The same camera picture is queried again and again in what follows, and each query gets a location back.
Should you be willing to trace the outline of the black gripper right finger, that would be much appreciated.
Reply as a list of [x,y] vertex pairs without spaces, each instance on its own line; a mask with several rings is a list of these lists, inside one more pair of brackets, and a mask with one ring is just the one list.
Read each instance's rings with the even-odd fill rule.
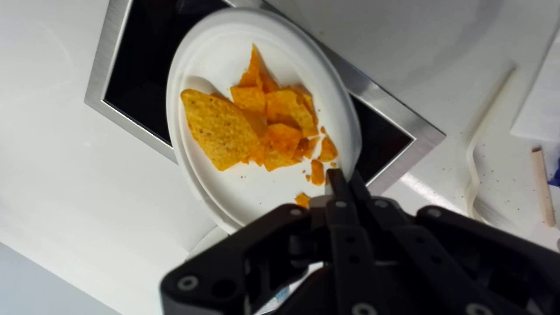
[[352,196],[354,196],[356,212],[358,212],[358,217],[359,217],[361,224],[365,227],[373,227],[377,224],[377,220],[375,220],[375,205],[373,205],[372,192],[368,191],[363,177],[359,173],[354,173],[351,177],[349,185],[351,185],[351,191],[352,191]]

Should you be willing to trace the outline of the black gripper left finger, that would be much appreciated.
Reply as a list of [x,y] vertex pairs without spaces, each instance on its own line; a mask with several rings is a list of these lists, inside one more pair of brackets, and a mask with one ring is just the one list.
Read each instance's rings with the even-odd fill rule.
[[356,212],[356,201],[344,171],[338,168],[331,168],[328,171],[328,177],[333,191],[326,212],[330,226],[335,229],[358,231],[359,219]]

